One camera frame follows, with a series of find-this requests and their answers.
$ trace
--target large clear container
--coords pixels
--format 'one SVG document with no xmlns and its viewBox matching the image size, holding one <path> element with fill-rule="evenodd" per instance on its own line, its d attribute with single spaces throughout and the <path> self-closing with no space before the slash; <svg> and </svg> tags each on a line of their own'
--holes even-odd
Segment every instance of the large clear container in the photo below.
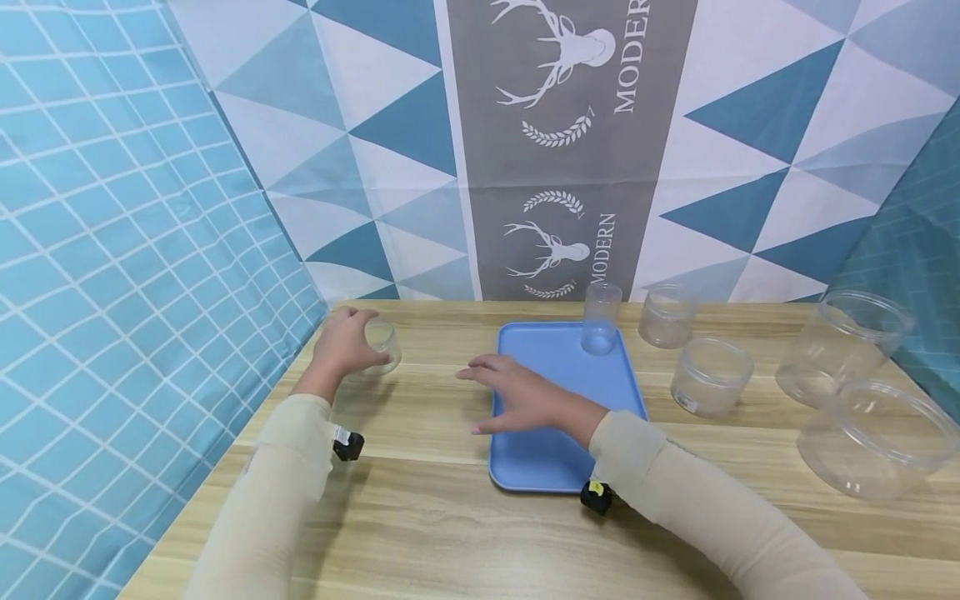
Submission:
<svg viewBox="0 0 960 600">
<path fill-rule="evenodd" d="M 928 398 L 878 381 L 829 396 L 797 448 L 821 479 L 865 500 L 896 498 L 960 451 L 960 428 Z"/>
<path fill-rule="evenodd" d="M 696 296 L 682 285 L 659 283 L 650 286 L 637 329 L 640 337 L 657 348 L 683 346 L 693 332 L 697 304 Z"/>
<path fill-rule="evenodd" d="M 718 338 L 693 338 L 680 351 L 670 395 L 697 417 L 723 417 L 743 394 L 754 374 L 745 350 Z"/>
<path fill-rule="evenodd" d="M 608 281 L 596 281 L 587 288 L 584 303 L 584 327 L 580 344 L 590 354 L 602 356 L 613 349 L 616 319 L 620 314 L 623 292 Z"/>
<path fill-rule="evenodd" d="M 847 382 L 866 379 L 913 329 L 913 317 L 893 302 L 854 291 L 827 294 L 777 368 L 780 388 L 807 406 Z"/>
</svg>

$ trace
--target plastic tray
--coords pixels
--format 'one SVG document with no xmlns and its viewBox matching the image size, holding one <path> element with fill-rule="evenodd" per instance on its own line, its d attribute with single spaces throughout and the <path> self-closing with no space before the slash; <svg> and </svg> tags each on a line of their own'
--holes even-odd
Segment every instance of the plastic tray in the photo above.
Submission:
<svg viewBox="0 0 960 600">
<path fill-rule="evenodd" d="M 646 419 L 623 336 L 617 331 L 613 350 L 593 356 L 580 346 L 580 329 L 580 323 L 506 324 L 497 351 L 571 392 Z M 502 413 L 503 398 L 493 394 L 493 415 Z M 553 429 L 493 435 L 489 465 L 493 482 L 511 492 L 579 493 L 593 472 L 589 453 Z"/>
</svg>

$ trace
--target blue grid backdrop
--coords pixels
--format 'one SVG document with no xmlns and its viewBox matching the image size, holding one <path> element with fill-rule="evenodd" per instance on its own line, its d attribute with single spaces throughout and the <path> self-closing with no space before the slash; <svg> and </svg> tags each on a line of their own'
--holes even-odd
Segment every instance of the blue grid backdrop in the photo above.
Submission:
<svg viewBox="0 0 960 600">
<path fill-rule="evenodd" d="M 917 329 L 894 360 L 960 422 L 960 103 L 876 214 L 833 288 L 906 306 Z"/>
<path fill-rule="evenodd" d="M 325 311 L 151 0 L 0 0 L 0 597 L 112 598 Z"/>
</svg>

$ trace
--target deer head graphic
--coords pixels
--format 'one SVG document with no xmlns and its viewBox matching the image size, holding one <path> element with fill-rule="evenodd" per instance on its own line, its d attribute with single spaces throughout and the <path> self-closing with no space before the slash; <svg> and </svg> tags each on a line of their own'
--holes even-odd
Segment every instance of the deer head graphic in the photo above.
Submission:
<svg viewBox="0 0 960 600">
<path fill-rule="evenodd" d="M 534 231 L 543 241 L 542 244 L 537 244 L 537 248 L 547 248 L 550 250 L 549 256 L 539 256 L 537 258 L 537 260 L 541 260 L 543 262 L 535 271 L 524 273 L 522 271 L 517 271 L 516 269 L 507 267 L 507 271 L 510 272 L 510 276 L 512 277 L 526 277 L 528 279 L 533 279 L 543 271 L 556 267 L 564 259 L 575 260 L 579 262 L 590 256 L 590 248 L 586 244 L 572 244 L 570 246 L 565 246 L 564 242 L 561 241 L 559 237 L 544 232 L 533 221 L 527 221 L 526 224 L 509 223 L 504 227 L 510 228 L 506 233 L 504 233 L 504 235 L 510 235 L 514 231 L 520 231 L 522 229 Z"/>
<path fill-rule="evenodd" d="M 532 108 L 537 105 L 540 99 L 547 91 L 555 86 L 562 84 L 573 74 L 573 69 L 578 64 L 587 66 L 601 66 L 606 64 L 616 51 L 616 38 L 606 29 L 594 30 L 585 36 L 578 36 L 576 27 L 565 15 L 557 16 L 555 12 L 550 11 L 543 4 L 542 0 L 495 0 L 491 6 L 499 4 L 506 5 L 493 20 L 493 23 L 499 21 L 505 14 L 519 7 L 530 7 L 537 9 L 537 12 L 546 21 L 547 26 L 553 33 L 551 37 L 538 37 L 538 41 L 550 41 L 560 45 L 560 56 L 554 62 L 541 64 L 540 68 L 550 68 L 549 75 L 543 85 L 534 92 L 526 96 L 517 96 L 509 91 L 498 87 L 506 100 L 498 101 L 502 105 L 514 105 L 529 102 L 524 108 Z"/>
</svg>

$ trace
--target wood grain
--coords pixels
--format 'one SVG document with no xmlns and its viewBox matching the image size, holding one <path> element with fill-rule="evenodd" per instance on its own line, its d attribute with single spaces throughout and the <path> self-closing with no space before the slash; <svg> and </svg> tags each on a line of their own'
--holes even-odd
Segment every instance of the wood grain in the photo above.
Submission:
<svg viewBox="0 0 960 600">
<path fill-rule="evenodd" d="M 496 348 L 500 326 L 576 320 L 565 302 L 365 301 L 396 327 L 403 362 L 374 381 L 349 381 L 334 420 L 367 438 L 363 458 L 331 474 L 304 532 L 295 598 L 735 598 L 722 574 L 692 548 L 622 505 L 606 519 L 576 498 L 510 494 L 487 474 L 488 442 L 471 426 L 490 413 L 489 392 L 453 378 Z M 676 350 L 636 334 L 640 307 L 621 329 L 651 420 L 784 510 L 874 600 L 957 598 L 960 589 L 960 466 L 956 462 L 895 502 L 867 504 L 836 492 L 795 446 L 812 410 L 773 379 L 811 311 L 801 304 L 707 305 L 696 330 L 748 350 L 756 372 L 721 420 L 681 409 L 669 386 Z M 309 360 L 284 374 L 121 598 L 182 594 L 213 520 L 250 456 L 252 442 Z M 879 378 L 914 384 L 896 366 Z"/>
</svg>

